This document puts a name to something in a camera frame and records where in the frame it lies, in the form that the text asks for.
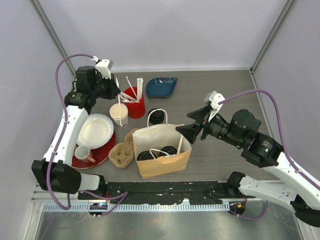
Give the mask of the stack of black lids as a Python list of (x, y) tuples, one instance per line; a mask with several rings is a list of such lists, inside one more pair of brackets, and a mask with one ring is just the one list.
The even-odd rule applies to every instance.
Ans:
[(148, 112), (149, 120), (148, 122), (152, 125), (162, 124), (165, 120), (165, 113), (162, 110), (156, 110), (156, 108), (151, 109)]

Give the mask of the brown paper bag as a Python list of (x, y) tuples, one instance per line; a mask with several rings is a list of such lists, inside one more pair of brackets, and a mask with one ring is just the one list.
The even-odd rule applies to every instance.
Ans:
[[(165, 123), (150, 126), (151, 115), (156, 111), (164, 113)], [(142, 178), (186, 169), (192, 147), (176, 127), (168, 123), (164, 109), (156, 108), (148, 114), (146, 127), (133, 132), (134, 156)]]

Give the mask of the stack of white paper cups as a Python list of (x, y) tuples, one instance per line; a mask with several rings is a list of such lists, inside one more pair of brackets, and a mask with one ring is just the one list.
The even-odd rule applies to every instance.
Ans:
[(129, 112), (125, 104), (116, 103), (109, 110), (111, 118), (119, 127), (126, 127), (129, 124)]

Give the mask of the brown pulp cup carrier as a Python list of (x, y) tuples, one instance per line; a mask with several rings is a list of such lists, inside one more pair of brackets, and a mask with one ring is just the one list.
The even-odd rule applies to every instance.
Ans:
[(135, 158), (133, 133), (138, 128), (132, 129), (124, 138), (124, 142), (116, 144), (109, 152), (110, 162), (117, 168), (126, 168)]

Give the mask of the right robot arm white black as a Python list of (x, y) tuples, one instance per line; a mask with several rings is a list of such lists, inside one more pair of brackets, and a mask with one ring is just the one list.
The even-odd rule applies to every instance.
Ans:
[(304, 173), (292, 159), (288, 160), (281, 144), (259, 132), (261, 121), (247, 109), (234, 113), (230, 122), (220, 114), (210, 118), (211, 112), (211, 107), (207, 105), (188, 113), (187, 117), (193, 119), (194, 123), (177, 126), (176, 131), (191, 144), (198, 135), (201, 140), (212, 136), (230, 144), (242, 151), (241, 156), (247, 162), (286, 184), (285, 187), (279, 187), (234, 171), (226, 182), (226, 193), (233, 198), (242, 194), (272, 202), (293, 212), (302, 222), (318, 228), (320, 190), (310, 183), (314, 177)]

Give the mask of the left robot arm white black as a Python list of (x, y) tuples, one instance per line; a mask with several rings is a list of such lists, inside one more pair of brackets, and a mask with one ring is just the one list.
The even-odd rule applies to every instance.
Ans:
[(63, 114), (57, 132), (41, 160), (34, 160), (31, 170), (42, 190), (66, 194), (89, 191), (100, 200), (107, 192), (105, 178), (81, 174), (72, 168), (78, 136), (97, 99), (115, 99), (120, 93), (109, 66), (81, 66), (76, 71), (76, 90), (63, 99)]

